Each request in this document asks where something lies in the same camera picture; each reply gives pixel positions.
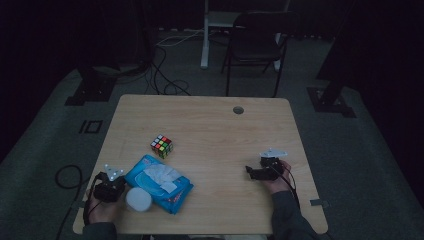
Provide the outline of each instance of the desk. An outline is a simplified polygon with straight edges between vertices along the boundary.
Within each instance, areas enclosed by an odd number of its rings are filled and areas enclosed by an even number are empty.
[[[290,0],[287,0],[283,6],[283,11],[287,11],[290,5]],[[231,28],[234,20],[240,13],[236,12],[218,12],[209,11],[209,0],[205,0],[205,14],[204,14],[204,35],[203,35],[203,48],[202,58],[200,60],[200,68],[207,69],[209,65],[209,27],[226,27]],[[274,63],[274,68],[278,71],[280,61]]]
[[[243,114],[233,108],[241,106]],[[319,198],[289,102],[276,98],[124,95],[99,154],[94,176],[104,164],[128,172],[151,141],[163,134],[174,150],[163,162],[194,184],[176,215],[157,205],[145,213],[123,209],[116,221],[126,234],[270,234],[272,201],[245,165],[259,168],[268,148],[288,152],[302,214],[318,233],[327,231]],[[73,229],[81,233],[83,210]]]

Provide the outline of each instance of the metal stand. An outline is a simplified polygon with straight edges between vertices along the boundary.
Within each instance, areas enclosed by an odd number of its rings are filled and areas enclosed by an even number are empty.
[[[109,101],[116,78],[100,77],[92,67],[78,68],[78,71],[82,76],[82,81],[74,96],[68,97],[65,106],[82,106],[86,101]]]
[[[356,118],[351,107],[348,107],[340,94],[332,91],[331,84],[326,89],[308,87],[308,94],[315,111],[341,113],[346,118]]]

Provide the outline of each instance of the hole in table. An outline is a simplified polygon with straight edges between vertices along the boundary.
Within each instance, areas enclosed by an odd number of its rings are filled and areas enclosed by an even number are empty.
[[[235,114],[243,114],[244,113],[244,109],[242,107],[240,107],[240,106],[236,106],[236,107],[233,108],[233,112]]]

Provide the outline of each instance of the person's arm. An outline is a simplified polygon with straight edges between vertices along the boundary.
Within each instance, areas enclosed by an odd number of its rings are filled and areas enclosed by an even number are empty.
[[[82,229],[82,239],[85,240],[116,240],[115,224],[112,222],[98,222],[85,226]]]
[[[276,240],[319,239],[309,222],[302,216],[290,191],[272,194],[274,212],[271,218]]]
[[[114,203],[103,203],[91,196],[88,204],[89,224],[82,229],[85,240],[116,240],[115,220],[118,215],[120,201]]]
[[[291,166],[281,161],[288,170],[283,177],[290,183]],[[311,240],[319,239],[309,222],[302,216],[288,184],[281,178],[275,181],[263,181],[271,193],[274,212],[271,218],[275,240]]]

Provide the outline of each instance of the rubik's cube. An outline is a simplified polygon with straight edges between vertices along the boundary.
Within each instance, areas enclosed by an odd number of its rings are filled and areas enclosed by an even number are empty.
[[[162,135],[157,136],[150,146],[152,150],[163,159],[165,159],[174,148],[172,141]]]

